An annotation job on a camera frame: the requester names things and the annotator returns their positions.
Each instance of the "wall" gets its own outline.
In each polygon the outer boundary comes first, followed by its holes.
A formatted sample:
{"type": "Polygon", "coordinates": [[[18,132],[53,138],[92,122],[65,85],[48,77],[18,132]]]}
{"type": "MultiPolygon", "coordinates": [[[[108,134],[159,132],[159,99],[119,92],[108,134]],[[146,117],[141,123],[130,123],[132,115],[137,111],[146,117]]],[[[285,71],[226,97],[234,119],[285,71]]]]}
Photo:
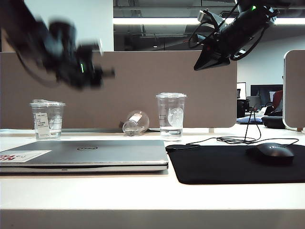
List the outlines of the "wall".
{"type": "Polygon", "coordinates": [[[25,3],[47,25],[52,18],[73,22],[78,42],[101,39],[103,50],[113,51],[112,0],[25,0],[25,3]]]}
{"type": "Polygon", "coordinates": [[[305,36],[259,43],[244,59],[238,61],[237,81],[252,84],[282,84],[284,55],[293,49],[305,49],[305,36]]]}

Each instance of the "red chair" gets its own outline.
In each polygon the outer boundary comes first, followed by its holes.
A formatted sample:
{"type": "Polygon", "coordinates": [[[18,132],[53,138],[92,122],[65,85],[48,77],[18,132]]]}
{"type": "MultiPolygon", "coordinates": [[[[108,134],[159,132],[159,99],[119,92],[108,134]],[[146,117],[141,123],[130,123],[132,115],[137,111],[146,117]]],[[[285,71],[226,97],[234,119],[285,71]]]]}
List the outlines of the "red chair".
{"type": "Polygon", "coordinates": [[[283,90],[278,91],[274,94],[273,96],[273,108],[274,110],[277,109],[277,107],[279,106],[279,104],[281,103],[281,100],[283,98],[283,90]]]}

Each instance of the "dell logo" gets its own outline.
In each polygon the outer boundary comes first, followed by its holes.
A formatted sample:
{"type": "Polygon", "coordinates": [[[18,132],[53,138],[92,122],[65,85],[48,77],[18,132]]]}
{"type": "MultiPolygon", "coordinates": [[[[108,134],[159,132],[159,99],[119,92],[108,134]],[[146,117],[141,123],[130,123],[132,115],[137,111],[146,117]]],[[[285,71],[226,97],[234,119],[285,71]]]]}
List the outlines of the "dell logo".
{"type": "Polygon", "coordinates": [[[80,147],[80,148],[77,148],[77,150],[94,150],[94,149],[97,149],[97,147],[80,147]]]}
{"type": "Polygon", "coordinates": [[[285,146],[270,146],[270,148],[285,148],[285,146]]]}

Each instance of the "clear plastic cup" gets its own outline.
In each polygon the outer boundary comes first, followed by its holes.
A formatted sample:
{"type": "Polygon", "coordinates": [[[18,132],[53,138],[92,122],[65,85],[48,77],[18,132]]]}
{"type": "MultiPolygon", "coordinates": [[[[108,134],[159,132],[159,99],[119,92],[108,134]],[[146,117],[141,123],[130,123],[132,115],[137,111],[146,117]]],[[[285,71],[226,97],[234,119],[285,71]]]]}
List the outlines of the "clear plastic cup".
{"type": "Polygon", "coordinates": [[[62,102],[43,99],[34,99],[30,103],[37,140],[60,139],[63,108],[65,105],[62,102]]]}
{"type": "Polygon", "coordinates": [[[156,95],[159,108],[161,137],[165,141],[180,141],[186,94],[160,93],[156,95]]]}
{"type": "Polygon", "coordinates": [[[122,129],[127,136],[142,135],[149,127],[148,115],[140,110],[128,114],[122,129]]]}

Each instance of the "computer mouse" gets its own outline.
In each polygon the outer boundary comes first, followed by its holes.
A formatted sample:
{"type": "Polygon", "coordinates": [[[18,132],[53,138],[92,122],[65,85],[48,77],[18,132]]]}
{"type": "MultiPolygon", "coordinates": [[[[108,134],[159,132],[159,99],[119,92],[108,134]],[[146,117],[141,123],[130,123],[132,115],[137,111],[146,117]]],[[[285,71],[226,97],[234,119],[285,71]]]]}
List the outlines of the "computer mouse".
{"type": "Polygon", "coordinates": [[[285,145],[278,143],[262,143],[250,149],[259,161],[272,165],[288,165],[294,159],[293,152],[285,145]]]}

